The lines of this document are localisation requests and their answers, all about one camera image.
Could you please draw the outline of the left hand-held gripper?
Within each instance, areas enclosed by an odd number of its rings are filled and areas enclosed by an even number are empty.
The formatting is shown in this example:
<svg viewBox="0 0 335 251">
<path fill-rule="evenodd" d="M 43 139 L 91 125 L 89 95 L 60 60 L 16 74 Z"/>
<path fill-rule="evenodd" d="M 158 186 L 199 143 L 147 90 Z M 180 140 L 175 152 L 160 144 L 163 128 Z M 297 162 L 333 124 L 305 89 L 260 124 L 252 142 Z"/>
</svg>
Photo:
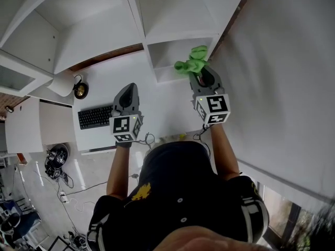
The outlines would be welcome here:
<svg viewBox="0 0 335 251">
<path fill-rule="evenodd" d="M 113 105 L 109 118 L 111 135 L 118 143 L 136 141 L 143 125 L 137 85 L 130 83 L 125 86 L 116 95 Z"/>
</svg>

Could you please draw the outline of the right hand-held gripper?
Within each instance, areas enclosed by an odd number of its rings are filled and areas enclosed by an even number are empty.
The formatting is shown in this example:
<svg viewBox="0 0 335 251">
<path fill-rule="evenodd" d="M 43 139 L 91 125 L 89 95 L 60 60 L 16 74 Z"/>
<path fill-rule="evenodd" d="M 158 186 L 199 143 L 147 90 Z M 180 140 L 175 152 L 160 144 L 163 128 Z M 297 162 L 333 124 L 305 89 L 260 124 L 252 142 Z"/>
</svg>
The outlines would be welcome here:
<svg viewBox="0 0 335 251">
<path fill-rule="evenodd" d="M 210 88 L 202 88 L 196 73 L 189 73 L 193 91 L 192 104 L 204 125 L 220 124 L 227 121 L 231 109 L 229 96 L 222 88 L 221 78 L 212 68 L 207 68 Z"/>
</svg>

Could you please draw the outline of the green cloth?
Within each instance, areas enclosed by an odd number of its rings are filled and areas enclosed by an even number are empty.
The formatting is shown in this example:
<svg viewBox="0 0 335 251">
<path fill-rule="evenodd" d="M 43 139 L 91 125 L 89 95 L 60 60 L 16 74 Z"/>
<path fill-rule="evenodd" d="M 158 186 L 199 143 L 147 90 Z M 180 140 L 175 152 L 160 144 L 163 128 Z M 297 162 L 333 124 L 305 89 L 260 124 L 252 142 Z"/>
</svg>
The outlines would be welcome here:
<svg viewBox="0 0 335 251">
<path fill-rule="evenodd" d="M 192 48 L 187 61 L 175 62 L 174 69 L 176 73 L 181 75 L 194 73 L 195 76 L 202 78 L 202 69 L 206 65 L 209 65 L 209 63 L 205 60 L 207 54 L 208 48 L 206 45 L 200 45 Z"/>
</svg>

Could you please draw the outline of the white shelf unit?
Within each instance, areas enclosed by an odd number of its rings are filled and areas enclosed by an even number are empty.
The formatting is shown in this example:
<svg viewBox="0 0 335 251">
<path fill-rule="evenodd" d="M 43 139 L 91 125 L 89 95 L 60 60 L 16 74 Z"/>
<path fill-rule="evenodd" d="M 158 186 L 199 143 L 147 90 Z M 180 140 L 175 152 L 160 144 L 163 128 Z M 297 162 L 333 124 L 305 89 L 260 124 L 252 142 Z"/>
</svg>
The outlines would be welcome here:
<svg viewBox="0 0 335 251">
<path fill-rule="evenodd" d="M 242 0 L 0 0 L 0 93 L 26 96 L 66 70 L 140 47 L 157 81 L 212 53 Z"/>
</svg>

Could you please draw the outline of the person's left forearm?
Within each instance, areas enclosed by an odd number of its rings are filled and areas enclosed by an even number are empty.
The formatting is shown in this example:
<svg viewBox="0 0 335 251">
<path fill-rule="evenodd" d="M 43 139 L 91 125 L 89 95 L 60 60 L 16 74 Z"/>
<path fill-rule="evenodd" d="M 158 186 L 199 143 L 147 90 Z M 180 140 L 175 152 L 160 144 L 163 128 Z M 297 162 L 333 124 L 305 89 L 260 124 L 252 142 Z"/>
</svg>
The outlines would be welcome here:
<svg viewBox="0 0 335 251">
<path fill-rule="evenodd" d="M 124 200 L 128 195 L 130 148 L 118 146 L 111 165 L 106 194 Z"/>
</svg>

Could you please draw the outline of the person's right forearm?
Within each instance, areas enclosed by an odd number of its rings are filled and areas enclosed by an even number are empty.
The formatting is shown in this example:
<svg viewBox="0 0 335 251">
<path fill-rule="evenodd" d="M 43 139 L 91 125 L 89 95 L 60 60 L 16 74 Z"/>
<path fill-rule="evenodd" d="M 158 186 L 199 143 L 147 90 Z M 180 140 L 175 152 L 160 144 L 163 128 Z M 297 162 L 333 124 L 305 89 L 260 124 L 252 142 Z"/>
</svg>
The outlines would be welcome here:
<svg viewBox="0 0 335 251">
<path fill-rule="evenodd" d="M 217 175 L 229 180 L 240 176 L 237 158 L 221 124 L 210 127 Z"/>
</svg>

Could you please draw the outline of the white desk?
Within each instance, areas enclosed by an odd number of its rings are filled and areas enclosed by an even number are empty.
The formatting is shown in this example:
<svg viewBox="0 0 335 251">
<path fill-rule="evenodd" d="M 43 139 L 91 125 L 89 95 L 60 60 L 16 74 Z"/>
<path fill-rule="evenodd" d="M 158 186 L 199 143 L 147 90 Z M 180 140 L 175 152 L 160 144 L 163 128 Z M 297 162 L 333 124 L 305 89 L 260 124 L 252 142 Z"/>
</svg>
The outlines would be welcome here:
<svg viewBox="0 0 335 251">
<path fill-rule="evenodd" d="M 143 51 L 92 65 L 82 70 L 80 75 L 88 84 L 89 91 L 85 99 L 75 100 L 72 107 L 75 139 L 79 151 L 115 144 L 109 127 L 82 130 L 77 113 L 110 105 L 117 93 L 130 83 L 137 84 L 139 109 L 144 116 L 140 139 L 148 132 L 158 139 L 202 128 L 203 121 L 193 108 L 193 93 L 189 80 L 184 78 L 158 83 Z"/>
</svg>

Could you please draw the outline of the black keyboard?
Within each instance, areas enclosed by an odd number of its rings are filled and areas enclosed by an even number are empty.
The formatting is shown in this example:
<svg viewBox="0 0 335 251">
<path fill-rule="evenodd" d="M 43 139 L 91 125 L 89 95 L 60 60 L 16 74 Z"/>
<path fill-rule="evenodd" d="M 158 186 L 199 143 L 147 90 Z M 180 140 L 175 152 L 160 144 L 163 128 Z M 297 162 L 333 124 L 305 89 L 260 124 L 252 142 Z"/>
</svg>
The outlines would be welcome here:
<svg viewBox="0 0 335 251">
<path fill-rule="evenodd" d="M 109 126 L 112 105 L 81 110 L 77 113 L 81 130 Z"/>
</svg>

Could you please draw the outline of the white shade table lamp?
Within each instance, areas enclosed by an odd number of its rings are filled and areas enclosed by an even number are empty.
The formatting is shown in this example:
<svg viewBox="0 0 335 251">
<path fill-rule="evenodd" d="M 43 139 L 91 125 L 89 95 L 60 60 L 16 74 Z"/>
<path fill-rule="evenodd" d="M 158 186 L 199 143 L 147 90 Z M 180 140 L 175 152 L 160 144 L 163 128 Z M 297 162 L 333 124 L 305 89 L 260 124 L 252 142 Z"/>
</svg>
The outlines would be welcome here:
<svg viewBox="0 0 335 251">
<path fill-rule="evenodd" d="M 81 75 L 68 72 L 55 75 L 47 87 L 62 97 L 73 95 L 76 99 L 84 99 L 89 91 L 89 86 L 83 82 Z"/>
</svg>

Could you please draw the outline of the white cabinet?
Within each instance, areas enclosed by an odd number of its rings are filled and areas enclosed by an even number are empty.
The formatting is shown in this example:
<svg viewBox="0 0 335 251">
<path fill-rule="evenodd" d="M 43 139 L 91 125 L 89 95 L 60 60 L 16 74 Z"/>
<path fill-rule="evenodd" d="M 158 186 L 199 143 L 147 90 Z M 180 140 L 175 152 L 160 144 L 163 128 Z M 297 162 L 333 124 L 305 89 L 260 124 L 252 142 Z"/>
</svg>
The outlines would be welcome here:
<svg viewBox="0 0 335 251">
<path fill-rule="evenodd" d="M 72 108 L 28 98 L 7 115 L 5 133 L 11 154 L 38 153 L 47 145 L 74 142 Z"/>
</svg>

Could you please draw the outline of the person's black shirt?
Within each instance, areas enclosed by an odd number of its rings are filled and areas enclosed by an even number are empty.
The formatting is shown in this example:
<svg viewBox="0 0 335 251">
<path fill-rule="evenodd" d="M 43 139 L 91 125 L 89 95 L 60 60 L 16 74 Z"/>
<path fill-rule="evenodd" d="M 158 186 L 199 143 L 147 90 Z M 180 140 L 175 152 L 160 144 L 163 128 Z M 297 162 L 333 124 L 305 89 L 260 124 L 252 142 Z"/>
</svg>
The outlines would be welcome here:
<svg viewBox="0 0 335 251">
<path fill-rule="evenodd" d="M 129 196 L 99 198 L 86 242 L 90 251 L 153 251 L 173 231 L 200 226 L 256 243 L 268 225 L 249 177 L 223 180 L 201 144 L 172 142 L 148 154 Z"/>
</svg>

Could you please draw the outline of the window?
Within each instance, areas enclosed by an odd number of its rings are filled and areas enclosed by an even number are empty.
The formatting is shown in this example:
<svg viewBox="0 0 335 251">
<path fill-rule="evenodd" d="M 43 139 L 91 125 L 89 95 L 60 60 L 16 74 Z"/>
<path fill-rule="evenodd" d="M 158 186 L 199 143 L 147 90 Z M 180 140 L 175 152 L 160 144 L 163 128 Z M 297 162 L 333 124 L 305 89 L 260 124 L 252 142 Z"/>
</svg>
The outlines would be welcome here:
<svg viewBox="0 0 335 251">
<path fill-rule="evenodd" d="M 260 182 L 257 188 L 270 217 L 269 226 L 258 244 L 279 250 L 293 239 L 301 226 L 310 224 L 313 215 Z"/>
</svg>

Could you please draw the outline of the black frame stand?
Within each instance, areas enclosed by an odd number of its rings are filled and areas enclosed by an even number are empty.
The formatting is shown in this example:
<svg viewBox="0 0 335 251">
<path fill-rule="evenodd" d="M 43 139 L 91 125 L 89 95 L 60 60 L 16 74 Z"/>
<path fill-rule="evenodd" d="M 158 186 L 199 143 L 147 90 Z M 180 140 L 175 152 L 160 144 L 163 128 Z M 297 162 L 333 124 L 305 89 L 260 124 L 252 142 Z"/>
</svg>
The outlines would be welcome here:
<svg viewBox="0 0 335 251">
<path fill-rule="evenodd" d="M 48 251 L 71 251 L 70 244 L 63 240 L 61 237 L 57 236 Z"/>
</svg>

